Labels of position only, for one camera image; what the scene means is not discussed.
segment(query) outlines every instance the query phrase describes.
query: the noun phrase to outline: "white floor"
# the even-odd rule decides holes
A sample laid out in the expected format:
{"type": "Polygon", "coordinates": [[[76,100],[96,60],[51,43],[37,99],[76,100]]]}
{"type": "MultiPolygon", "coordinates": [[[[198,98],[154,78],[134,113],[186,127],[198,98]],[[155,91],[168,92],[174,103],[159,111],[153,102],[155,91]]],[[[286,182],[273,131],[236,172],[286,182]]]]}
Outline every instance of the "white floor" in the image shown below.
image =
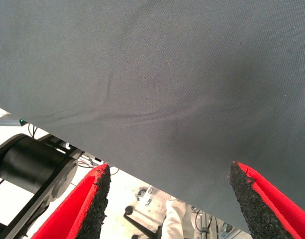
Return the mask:
{"type": "MultiPolygon", "coordinates": [[[[6,114],[5,111],[0,109],[0,117],[6,114]]],[[[23,127],[0,126],[0,144],[9,139],[11,136],[28,133],[28,125],[23,127]]],[[[38,129],[36,138],[46,135],[47,132],[38,129]]],[[[66,196],[73,190],[74,185],[77,185],[90,169],[78,167],[77,173],[72,180],[72,184],[68,187],[62,197],[50,204],[48,210],[38,218],[28,232],[28,237],[38,230],[43,222],[52,214],[52,212],[60,205],[66,196]]],[[[111,174],[117,172],[117,168],[111,167],[111,174]]],[[[154,189],[151,203],[146,206],[146,201],[138,201],[136,194],[140,189],[147,189],[150,185],[147,183],[119,170],[116,174],[111,176],[110,191],[108,194],[108,206],[105,214],[107,218],[102,226],[102,239],[119,238],[130,239],[132,235],[140,235],[139,238],[146,239],[139,230],[134,228],[129,222],[123,218],[124,209],[128,205],[133,205],[135,211],[131,217],[138,220],[144,226],[152,231],[155,231],[166,215],[165,202],[169,195],[158,189],[154,189]]],[[[13,184],[4,181],[0,186],[0,222],[7,225],[21,208],[28,202],[33,194],[27,192],[13,184]]],[[[186,234],[194,234],[195,229],[192,227],[191,221],[185,223],[186,234]]],[[[250,235],[241,233],[236,239],[250,239],[250,235]]]]}

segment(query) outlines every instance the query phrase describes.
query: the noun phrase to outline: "cable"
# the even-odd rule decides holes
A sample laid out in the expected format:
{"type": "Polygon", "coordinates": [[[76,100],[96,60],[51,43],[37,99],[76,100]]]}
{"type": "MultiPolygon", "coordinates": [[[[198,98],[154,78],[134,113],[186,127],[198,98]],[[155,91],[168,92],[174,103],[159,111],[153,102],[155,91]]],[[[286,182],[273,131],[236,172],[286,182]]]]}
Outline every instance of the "cable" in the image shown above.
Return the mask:
{"type": "Polygon", "coordinates": [[[82,165],[79,165],[79,164],[77,164],[77,166],[81,167],[81,168],[94,168],[94,167],[89,167],[89,166],[87,166],[87,167],[86,166],[82,166],[82,165]]]}
{"type": "Polygon", "coordinates": [[[213,216],[211,216],[210,223],[207,226],[207,232],[209,232],[209,229],[210,229],[210,226],[211,226],[211,222],[212,222],[212,218],[213,218],[213,216]]]}
{"type": "Polygon", "coordinates": [[[216,239],[218,239],[218,225],[217,225],[217,220],[215,218],[215,222],[216,222],[216,239]]]}
{"type": "Polygon", "coordinates": [[[28,132],[29,132],[29,135],[30,135],[31,137],[33,137],[33,134],[31,133],[31,130],[30,130],[30,128],[29,128],[30,126],[31,126],[31,124],[29,123],[29,124],[28,124],[28,132]]]}
{"type": "Polygon", "coordinates": [[[117,171],[115,173],[111,174],[111,176],[117,174],[117,172],[119,172],[119,168],[117,169],[117,171]]]}
{"type": "Polygon", "coordinates": [[[204,233],[204,231],[201,231],[199,228],[198,228],[198,225],[197,225],[197,218],[198,218],[198,215],[199,215],[199,212],[200,212],[201,210],[199,210],[198,212],[197,212],[197,215],[196,215],[196,219],[195,219],[195,223],[196,223],[196,228],[197,228],[197,230],[200,232],[200,233],[204,233]]]}
{"type": "Polygon", "coordinates": [[[33,138],[35,138],[35,134],[36,134],[37,129],[38,129],[38,127],[33,126],[33,138]]]}
{"type": "Polygon", "coordinates": [[[28,132],[29,132],[29,135],[32,137],[32,138],[35,138],[35,134],[36,134],[36,131],[38,129],[38,127],[36,126],[33,126],[33,133],[31,132],[31,129],[29,128],[32,124],[28,124],[28,132]]]}

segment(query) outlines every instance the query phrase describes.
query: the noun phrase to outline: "red foam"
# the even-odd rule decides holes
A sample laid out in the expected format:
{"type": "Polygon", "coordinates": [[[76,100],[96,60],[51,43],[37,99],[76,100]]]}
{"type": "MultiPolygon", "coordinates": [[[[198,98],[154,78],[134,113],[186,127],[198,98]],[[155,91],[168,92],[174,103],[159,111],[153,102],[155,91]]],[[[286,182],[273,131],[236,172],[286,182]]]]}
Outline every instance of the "red foam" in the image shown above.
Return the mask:
{"type": "Polygon", "coordinates": [[[91,170],[46,220],[32,239],[74,239],[99,187],[106,164],[91,170]]]}
{"type": "Polygon", "coordinates": [[[295,238],[305,239],[305,212],[253,168],[238,163],[248,177],[254,178],[252,188],[278,217],[284,228],[295,238]]]}

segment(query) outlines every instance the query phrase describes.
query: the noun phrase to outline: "gray fabric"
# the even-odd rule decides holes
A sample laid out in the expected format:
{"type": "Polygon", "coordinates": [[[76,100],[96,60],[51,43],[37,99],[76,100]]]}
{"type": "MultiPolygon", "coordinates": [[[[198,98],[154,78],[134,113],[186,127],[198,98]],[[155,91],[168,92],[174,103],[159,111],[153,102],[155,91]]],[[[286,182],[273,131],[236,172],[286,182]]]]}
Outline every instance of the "gray fabric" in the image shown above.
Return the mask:
{"type": "Polygon", "coordinates": [[[0,107],[241,229],[233,160],[305,210],[305,1],[0,0],[0,107]]]}

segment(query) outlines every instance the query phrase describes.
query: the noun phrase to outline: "chair wheel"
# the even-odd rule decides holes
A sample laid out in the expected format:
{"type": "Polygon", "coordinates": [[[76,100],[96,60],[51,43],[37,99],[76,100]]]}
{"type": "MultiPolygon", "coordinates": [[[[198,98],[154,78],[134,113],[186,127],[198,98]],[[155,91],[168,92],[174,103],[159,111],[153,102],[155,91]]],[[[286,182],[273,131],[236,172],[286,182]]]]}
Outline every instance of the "chair wheel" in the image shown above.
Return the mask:
{"type": "Polygon", "coordinates": [[[131,215],[133,213],[133,206],[128,206],[124,209],[124,212],[126,213],[126,215],[131,215]]]}

